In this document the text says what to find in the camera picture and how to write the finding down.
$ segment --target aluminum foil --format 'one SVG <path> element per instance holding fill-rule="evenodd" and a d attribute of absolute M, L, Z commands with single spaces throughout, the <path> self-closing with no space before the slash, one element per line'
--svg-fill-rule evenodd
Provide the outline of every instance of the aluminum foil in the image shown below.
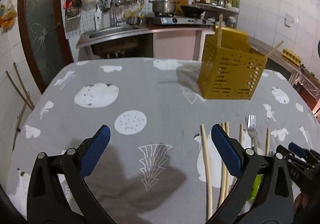
<path fill-rule="evenodd" d="M 316 101 L 320 100 L 320 89 L 306 76 L 303 74 L 299 75 L 297 82 L 299 82 L 316 99 Z"/>

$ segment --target wooden door frame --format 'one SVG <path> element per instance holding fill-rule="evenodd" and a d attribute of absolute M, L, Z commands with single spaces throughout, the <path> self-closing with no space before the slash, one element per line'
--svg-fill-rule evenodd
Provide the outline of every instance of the wooden door frame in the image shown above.
<path fill-rule="evenodd" d="M 62 12 L 61 12 L 61 0 L 53 0 L 53 16 L 55 24 L 59 23 L 59 26 L 56 28 L 56 33 L 58 37 L 59 46 L 62 51 L 63 59 L 65 65 L 68 65 L 73 62 L 73 57 L 70 51 L 68 40 L 63 27 Z M 18 0 L 18 22 L 19 22 L 19 32 L 21 38 L 21 44 L 23 47 L 23 52 L 27 60 L 30 72 L 35 80 L 39 90 L 43 93 L 46 89 L 45 83 L 41 76 L 41 72 L 36 63 L 35 57 L 33 55 L 32 47 L 30 44 L 28 27 L 27 27 L 27 18 L 26 18 L 26 9 L 25 9 L 25 0 Z"/>

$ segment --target frying pan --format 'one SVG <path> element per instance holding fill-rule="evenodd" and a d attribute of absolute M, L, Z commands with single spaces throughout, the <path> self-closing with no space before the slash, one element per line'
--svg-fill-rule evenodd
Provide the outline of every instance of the frying pan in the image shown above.
<path fill-rule="evenodd" d="M 205 10 L 194 5 L 180 6 L 185 15 L 201 15 Z"/>

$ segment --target gas stove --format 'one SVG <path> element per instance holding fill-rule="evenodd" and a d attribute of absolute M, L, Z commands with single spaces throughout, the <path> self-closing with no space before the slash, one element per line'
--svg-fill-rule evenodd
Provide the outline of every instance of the gas stove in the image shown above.
<path fill-rule="evenodd" d="M 212 22 L 207 19 L 190 18 L 181 16 L 147 16 L 147 23 L 152 25 L 198 25 L 212 26 Z"/>

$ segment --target plastic bag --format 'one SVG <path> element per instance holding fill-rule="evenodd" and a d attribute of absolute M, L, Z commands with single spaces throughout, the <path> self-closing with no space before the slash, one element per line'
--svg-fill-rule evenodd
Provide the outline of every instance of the plastic bag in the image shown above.
<path fill-rule="evenodd" d="M 14 8 L 12 1 L 8 0 L 7 5 L 5 6 L 4 14 L 2 16 L 2 28 L 11 28 L 14 25 L 17 16 L 18 14 Z"/>

